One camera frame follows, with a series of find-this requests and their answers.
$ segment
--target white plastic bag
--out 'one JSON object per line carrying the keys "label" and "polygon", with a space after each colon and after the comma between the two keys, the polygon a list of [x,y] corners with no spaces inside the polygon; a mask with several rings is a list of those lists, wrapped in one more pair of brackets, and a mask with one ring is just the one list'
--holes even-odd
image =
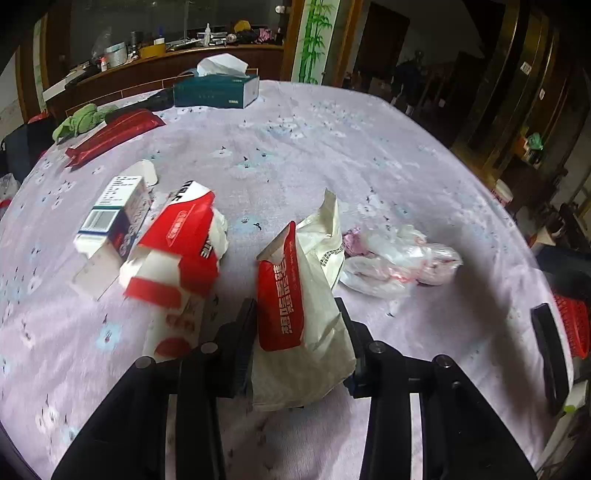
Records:
{"label": "white plastic bag", "polygon": [[12,173],[7,173],[0,178],[0,219],[20,187],[21,184],[15,180]]}
{"label": "white plastic bag", "polygon": [[425,236],[412,225],[405,225],[390,234],[366,230],[361,232],[361,240],[367,250],[397,267],[420,271],[431,261]]}
{"label": "white plastic bag", "polygon": [[345,259],[339,280],[353,290],[394,302],[391,313],[417,282],[449,283],[462,265],[453,248],[426,243],[426,236],[412,225],[391,232],[350,231],[348,235],[358,235],[358,249],[369,253]]}
{"label": "white plastic bag", "polygon": [[428,246],[431,249],[431,263],[423,268],[418,276],[419,282],[426,285],[443,285],[451,282],[456,270],[463,265],[460,254],[442,244]]}

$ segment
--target barcode label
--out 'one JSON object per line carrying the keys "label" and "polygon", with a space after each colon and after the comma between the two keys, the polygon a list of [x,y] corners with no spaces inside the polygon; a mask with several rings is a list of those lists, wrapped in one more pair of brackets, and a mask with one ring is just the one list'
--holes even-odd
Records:
{"label": "barcode label", "polygon": [[80,230],[106,233],[118,212],[119,210],[92,210]]}

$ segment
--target spray bottle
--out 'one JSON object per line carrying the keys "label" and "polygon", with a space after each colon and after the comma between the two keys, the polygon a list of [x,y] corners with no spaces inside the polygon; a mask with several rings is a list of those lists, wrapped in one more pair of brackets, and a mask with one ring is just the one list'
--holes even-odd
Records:
{"label": "spray bottle", "polygon": [[211,39],[212,39],[212,29],[209,28],[209,23],[208,23],[207,27],[205,28],[205,37],[203,38],[203,46],[208,47]]}

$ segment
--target red pouch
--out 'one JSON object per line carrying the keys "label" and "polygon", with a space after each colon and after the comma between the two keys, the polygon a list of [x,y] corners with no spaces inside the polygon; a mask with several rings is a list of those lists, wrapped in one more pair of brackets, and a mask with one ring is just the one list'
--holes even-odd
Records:
{"label": "red pouch", "polygon": [[130,138],[162,125],[166,125],[163,120],[145,108],[121,115],[78,147],[68,148],[66,155],[72,160],[66,167],[79,168]]}
{"label": "red pouch", "polygon": [[271,242],[283,260],[278,265],[261,261],[258,271],[259,344],[267,352],[293,348],[301,343],[304,332],[304,307],[301,301],[300,272],[296,254],[296,223],[290,224]]}

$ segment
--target red basket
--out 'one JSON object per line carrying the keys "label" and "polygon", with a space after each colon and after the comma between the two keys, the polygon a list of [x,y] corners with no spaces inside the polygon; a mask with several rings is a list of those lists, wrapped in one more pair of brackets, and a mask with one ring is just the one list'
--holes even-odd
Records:
{"label": "red basket", "polygon": [[557,294],[554,299],[569,338],[571,355],[586,358],[589,353],[589,315],[585,303]]}

